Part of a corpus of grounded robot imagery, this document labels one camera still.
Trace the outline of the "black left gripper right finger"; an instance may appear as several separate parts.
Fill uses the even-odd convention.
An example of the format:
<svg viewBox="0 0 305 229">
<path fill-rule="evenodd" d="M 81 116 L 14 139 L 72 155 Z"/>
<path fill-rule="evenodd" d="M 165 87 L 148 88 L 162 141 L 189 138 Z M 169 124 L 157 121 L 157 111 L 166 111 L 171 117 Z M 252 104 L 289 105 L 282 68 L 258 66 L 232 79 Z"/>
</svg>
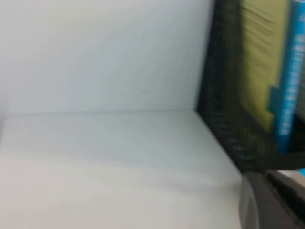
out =
<svg viewBox="0 0 305 229">
<path fill-rule="evenodd" d="M 265 174 L 274 193 L 292 220 L 290 229 L 303 229 L 305 227 L 305 186 L 279 171 L 268 171 Z"/>
</svg>

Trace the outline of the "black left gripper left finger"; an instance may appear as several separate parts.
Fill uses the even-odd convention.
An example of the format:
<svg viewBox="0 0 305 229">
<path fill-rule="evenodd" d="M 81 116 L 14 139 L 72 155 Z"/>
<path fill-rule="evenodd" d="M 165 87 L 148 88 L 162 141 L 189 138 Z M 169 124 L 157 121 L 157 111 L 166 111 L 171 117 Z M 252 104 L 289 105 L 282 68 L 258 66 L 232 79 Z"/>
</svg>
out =
<svg viewBox="0 0 305 229">
<path fill-rule="evenodd" d="M 300 172 L 281 173 L 303 184 Z M 286 229 L 293 225 L 265 174 L 256 172 L 242 176 L 239 217 L 243 229 Z"/>
</svg>

